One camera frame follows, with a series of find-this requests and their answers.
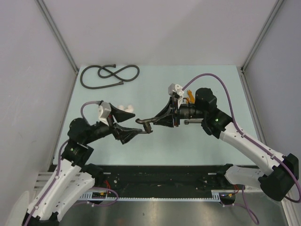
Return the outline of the white plastic pipe tee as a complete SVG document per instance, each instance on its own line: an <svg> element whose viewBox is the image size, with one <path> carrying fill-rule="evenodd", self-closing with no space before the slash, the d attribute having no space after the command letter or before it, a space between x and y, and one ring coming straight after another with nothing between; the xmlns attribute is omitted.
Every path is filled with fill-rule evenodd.
<svg viewBox="0 0 301 226"><path fill-rule="evenodd" d="M133 107L132 105L128 105L128 106L125 108L125 112L133 113L133 112L134 112L134 107Z"/></svg>

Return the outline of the brushed steel water faucet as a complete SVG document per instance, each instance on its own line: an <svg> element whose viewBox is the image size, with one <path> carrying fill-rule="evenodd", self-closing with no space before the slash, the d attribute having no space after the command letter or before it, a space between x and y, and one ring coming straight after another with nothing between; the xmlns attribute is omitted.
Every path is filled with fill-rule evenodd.
<svg viewBox="0 0 301 226"><path fill-rule="evenodd" d="M155 123L158 121L158 117L148 118L148 119L136 119L135 122L143 125L144 132L141 132L142 134L150 134L153 132L151 123Z"/></svg>

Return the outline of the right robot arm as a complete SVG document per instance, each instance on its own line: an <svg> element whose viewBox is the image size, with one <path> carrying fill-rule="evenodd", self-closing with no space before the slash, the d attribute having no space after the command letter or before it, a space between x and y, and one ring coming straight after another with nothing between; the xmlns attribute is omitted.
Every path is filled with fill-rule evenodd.
<svg viewBox="0 0 301 226"><path fill-rule="evenodd" d="M199 88L193 104L178 104L177 94L172 94L165 108L157 114L155 125L178 127L182 119L201 120L201 127L239 150L257 168L226 164L217 177L222 189L231 185L260 188L269 198L281 201L299 178L299 161L296 156L287 156L254 140L234 123L231 116L217 107L217 98L211 89Z"/></svg>

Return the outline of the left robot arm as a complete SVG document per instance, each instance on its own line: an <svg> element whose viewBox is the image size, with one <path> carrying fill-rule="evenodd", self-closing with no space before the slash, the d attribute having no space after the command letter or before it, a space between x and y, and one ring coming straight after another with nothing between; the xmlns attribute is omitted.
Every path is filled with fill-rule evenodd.
<svg viewBox="0 0 301 226"><path fill-rule="evenodd" d="M85 116L81 116L70 123L68 140L59 149L57 167L29 204L23 226L59 225L83 193L103 185L102 169L94 164L86 164L94 151L90 143L113 135L116 140L126 144L136 135L150 133L149 124L157 123L167 115L162 113L150 119L137 120L144 129L126 128L119 123L134 118L131 108L117 108L105 101L90 101L82 105L80 113L83 114L84 107L92 104L98 106L98 121L91 125Z"/></svg>

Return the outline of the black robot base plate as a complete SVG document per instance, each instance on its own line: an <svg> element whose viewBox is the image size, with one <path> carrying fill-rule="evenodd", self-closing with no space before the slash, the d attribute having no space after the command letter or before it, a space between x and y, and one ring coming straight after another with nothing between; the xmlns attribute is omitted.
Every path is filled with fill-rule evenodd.
<svg viewBox="0 0 301 226"><path fill-rule="evenodd" d="M121 197L199 198L212 190L242 189L228 182L226 166L113 166L89 164L96 187L104 186Z"/></svg>

